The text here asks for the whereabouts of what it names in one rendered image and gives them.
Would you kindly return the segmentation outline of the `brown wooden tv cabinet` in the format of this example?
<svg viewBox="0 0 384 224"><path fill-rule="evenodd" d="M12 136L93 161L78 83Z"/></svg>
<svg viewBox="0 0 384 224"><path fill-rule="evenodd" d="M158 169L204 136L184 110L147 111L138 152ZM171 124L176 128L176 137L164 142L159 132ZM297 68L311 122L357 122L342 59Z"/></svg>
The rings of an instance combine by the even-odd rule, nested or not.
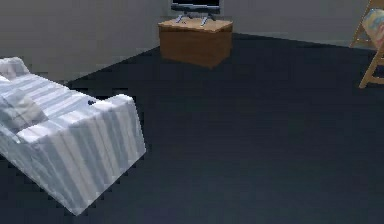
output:
<svg viewBox="0 0 384 224"><path fill-rule="evenodd" d="M165 59L213 68L230 56L233 22L175 19L158 24L160 53Z"/></svg>

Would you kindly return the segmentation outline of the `black television set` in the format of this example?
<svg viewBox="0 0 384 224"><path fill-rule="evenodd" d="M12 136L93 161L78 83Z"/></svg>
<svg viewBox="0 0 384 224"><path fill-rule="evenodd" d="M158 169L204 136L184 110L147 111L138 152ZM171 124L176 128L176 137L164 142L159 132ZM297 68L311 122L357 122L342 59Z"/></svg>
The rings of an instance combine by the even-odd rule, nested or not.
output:
<svg viewBox="0 0 384 224"><path fill-rule="evenodd" d="M220 0L172 0L171 9L181 12L175 20L176 23L185 16L192 18L190 12L206 13L201 21L201 26L204 26L208 19L215 21L214 14L220 13Z"/></svg>

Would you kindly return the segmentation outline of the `white striped sofa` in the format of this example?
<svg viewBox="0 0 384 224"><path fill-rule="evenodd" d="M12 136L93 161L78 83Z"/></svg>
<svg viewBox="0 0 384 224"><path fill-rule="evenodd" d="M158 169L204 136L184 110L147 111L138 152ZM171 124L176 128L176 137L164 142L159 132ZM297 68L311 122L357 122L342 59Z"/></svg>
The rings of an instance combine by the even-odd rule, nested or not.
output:
<svg viewBox="0 0 384 224"><path fill-rule="evenodd" d="M0 155L72 214L145 152L132 97L98 100L31 73L18 57L0 59Z"/></svg>

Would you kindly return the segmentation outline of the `light wooden chair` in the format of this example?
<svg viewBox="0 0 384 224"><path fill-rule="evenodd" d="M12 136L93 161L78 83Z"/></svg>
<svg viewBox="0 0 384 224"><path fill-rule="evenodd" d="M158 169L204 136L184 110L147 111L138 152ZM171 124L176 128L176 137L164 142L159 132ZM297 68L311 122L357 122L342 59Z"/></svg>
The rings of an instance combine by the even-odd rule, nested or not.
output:
<svg viewBox="0 0 384 224"><path fill-rule="evenodd" d="M362 22L364 17L368 14L371 9L384 9L384 0L369 0L361 17L358 26L353 34L352 41L349 45L350 48L353 48L356 44L366 44L372 46L376 49L376 54L370 62L361 82L359 84L360 88L365 88L368 83L373 84L384 84L384 78L375 77L374 72L378 66L384 66L384 43L381 45L379 49L377 49L370 37L367 35L366 31L363 28Z"/></svg>

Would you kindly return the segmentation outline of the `pastel patterned chair cushion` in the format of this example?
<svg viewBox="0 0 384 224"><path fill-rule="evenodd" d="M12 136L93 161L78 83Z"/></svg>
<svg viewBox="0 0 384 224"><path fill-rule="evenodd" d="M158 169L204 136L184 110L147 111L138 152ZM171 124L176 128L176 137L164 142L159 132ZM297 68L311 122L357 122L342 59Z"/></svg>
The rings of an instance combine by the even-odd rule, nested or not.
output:
<svg viewBox="0 0 384 224"><path fill-rule="evenodd" d="M371 9L362 25L374 46L379 49L384 43L384 9Z"/></svg>

